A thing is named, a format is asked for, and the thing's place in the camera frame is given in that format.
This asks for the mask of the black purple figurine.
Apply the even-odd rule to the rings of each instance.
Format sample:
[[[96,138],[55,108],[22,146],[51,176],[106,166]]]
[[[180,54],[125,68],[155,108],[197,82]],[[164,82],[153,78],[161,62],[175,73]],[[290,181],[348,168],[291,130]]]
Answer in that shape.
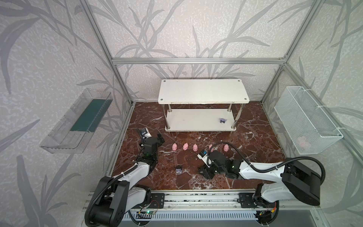
[[[181,175],[183,173],[183,167],[181,165],[176,166],[175,172],[177,175]]]

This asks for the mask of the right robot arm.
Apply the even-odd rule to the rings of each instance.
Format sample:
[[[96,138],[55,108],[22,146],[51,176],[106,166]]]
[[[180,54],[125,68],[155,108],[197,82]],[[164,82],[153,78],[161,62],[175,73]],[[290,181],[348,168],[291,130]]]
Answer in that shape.
[[[300,157],[287,158],[279,163],[247,163],[230,160],[218,151],[209,154],[203,150],[198,158],[204,162],[199,173],[206,179],[222,174],[233,180],[269,182],[258,184],[254,193],[242,196],[239,200],[243,208],[270,208],[280,200],[290,199],[307,205],[320,205],[320,186],[325,174],[318,174],[302,164]]]

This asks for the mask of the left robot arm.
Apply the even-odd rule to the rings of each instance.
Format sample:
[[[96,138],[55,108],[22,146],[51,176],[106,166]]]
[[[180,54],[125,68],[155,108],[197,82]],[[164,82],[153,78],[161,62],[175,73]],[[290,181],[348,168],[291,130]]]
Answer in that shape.
[[[141,134],[141,151],[134,165],[117,176],[99,181],[85,212],[88,227],[118,227],[130,209],[151,203],[151,192],[137,183],[148,177],[158,164],[158,148],[165,142],[161,134]]]

